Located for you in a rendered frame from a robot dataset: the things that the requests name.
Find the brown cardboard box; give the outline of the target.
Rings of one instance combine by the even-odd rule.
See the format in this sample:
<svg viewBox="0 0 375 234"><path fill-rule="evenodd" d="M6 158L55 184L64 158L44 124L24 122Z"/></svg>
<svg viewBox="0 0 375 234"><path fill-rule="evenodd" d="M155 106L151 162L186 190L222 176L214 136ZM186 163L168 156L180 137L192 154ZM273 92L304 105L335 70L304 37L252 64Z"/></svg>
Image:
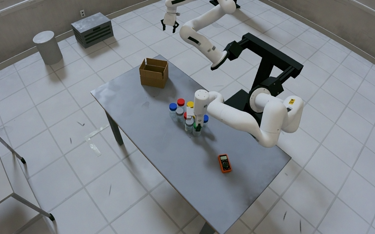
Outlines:
<svg viewBox="0 0 375 234"><path fill-rule="evenodd" d="M139 67L140 80L142 85L164 88L168 79L168 62L146 58Z"/></svg>

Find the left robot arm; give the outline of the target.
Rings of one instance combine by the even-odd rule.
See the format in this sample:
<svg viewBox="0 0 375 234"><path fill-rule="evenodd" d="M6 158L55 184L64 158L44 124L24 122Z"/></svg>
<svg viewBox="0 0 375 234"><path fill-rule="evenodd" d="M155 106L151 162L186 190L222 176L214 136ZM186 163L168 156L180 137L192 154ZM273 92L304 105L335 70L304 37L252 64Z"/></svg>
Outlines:
<svg viewBox="0 0 375 234"><path fill-rule="evenodd" d="M191 116L204 116L207 111L231 128L250 133L261 146L271 148L277 144L281 130L289 134L297 131L304 102L296 95L283 101L269 90L258 88L251 94L250 106L255 112L263 112L260 128L249 113L225 105L222 94L200 89L195 92L193 108L186 107L187 120Z"/></svg>

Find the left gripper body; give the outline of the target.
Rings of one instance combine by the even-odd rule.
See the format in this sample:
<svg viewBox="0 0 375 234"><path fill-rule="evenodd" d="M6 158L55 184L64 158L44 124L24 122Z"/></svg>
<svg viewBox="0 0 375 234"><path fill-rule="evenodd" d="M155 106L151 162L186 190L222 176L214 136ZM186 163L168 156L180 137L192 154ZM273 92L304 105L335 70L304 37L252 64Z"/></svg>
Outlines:
<svg viewBox="0 0 375 234"><path fill-rule="evenodd" d="M203 126L203 122L204 122L204 116L195 116L196 127L198 126L199 123L200 123L200 125L202 127Z"/></svg>

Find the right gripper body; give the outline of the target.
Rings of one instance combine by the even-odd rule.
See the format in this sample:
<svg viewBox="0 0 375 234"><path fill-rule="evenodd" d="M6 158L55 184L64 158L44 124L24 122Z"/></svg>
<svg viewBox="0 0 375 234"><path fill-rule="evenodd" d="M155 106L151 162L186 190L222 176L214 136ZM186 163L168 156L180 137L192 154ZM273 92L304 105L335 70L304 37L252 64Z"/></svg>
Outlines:
<svg viewBox="0 0 375 234"><path fill-rule="evenodd" d="M176 23L175 23L176 20L177 20L176 13L172 14L172 13L166 12L165 15L164 15L163 23L165 25L174 26L174 25L176 25Z"/></svg>

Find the clear glass bottle with white cap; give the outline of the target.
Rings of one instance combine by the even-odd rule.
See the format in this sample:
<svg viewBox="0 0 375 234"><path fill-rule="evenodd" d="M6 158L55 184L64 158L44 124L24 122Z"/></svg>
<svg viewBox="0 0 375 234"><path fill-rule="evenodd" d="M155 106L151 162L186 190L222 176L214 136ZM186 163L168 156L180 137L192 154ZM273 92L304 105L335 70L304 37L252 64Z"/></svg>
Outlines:
<svg viewBox="0 0 375 234"><path fill-rule="evenodd" d="M176 109L176 121L177 122L182 122L183 121L183 109L182 108L177 108Z"/></svg>
<svg viewBox="0 0 375 234"><path fill-rule="evenodd" d="M187 133L191 133L193 131L193 119L192 118L191 120L186 120L185 131Z"/></svg>

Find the glass bottle with blue cap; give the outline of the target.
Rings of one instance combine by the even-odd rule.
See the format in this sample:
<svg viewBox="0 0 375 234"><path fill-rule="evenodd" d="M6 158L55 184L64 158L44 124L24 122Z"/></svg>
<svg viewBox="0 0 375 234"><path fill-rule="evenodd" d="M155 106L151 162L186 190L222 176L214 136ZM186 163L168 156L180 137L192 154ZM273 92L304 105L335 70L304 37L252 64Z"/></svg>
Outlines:
<svg viewBox="0 0 375 234"><path fill-rule="evenodd" d="M171 117L176 117L176 109L177 109L177 105L175 103L171 103L169 105L169 115Z"/></svg>
<svg viewBox="0 0 375 234"><path fill-rule="evenodd" d="M207 128L208 119L209 119L209 117L207 115L204 115L204 123L203 123L203 126L201 127L202 129L206 129Z"/></svg>

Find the clear glass bottle with green cap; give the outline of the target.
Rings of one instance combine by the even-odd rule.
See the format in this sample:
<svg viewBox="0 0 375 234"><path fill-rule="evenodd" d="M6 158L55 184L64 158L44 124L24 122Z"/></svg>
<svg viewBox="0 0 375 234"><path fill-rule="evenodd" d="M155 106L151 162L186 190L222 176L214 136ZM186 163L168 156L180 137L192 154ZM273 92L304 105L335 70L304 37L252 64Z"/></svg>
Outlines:
<svg viewBox="0 0 375 234"><path fill-rule="evenodd" d="M195 130L196 130L196 124L194 123L194 126L193 126L193 135L199 136L201 134L201 130L200 130L200 132L196 132Z"/></svg>

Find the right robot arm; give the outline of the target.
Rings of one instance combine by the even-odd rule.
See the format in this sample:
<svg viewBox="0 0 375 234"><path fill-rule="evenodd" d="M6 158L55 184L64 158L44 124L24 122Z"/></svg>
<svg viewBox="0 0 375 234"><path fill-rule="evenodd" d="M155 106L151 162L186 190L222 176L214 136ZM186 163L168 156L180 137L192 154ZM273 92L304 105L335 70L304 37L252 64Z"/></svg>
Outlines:
<svg viewBox="0 0 375 234"><path fill-rule="evenodd" d="M197 0L166 0L166 12L176 13L178 6L191 3ZM217 66L226 56L227 51L219 50L205 36L198 34L197 31L216 22L225 14L233 14L236 10L236 4L233 0L217 0L218 5L203 15L192 19L183 24L180 29L180 37L186 42L195 46L211 62L211 67Z"/></svg>

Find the orange digital multimeter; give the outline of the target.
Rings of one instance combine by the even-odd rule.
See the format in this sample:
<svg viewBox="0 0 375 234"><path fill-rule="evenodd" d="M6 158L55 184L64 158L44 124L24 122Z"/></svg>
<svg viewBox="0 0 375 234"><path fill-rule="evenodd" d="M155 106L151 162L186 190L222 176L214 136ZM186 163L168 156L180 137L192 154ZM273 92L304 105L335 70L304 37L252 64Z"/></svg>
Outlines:
<svg viewBox="0 0 375 234"><path fill-rule="evenodd" d="M231 172L232 168L227 157L227 154L220 154L218 156L222 173Z"/></svg>

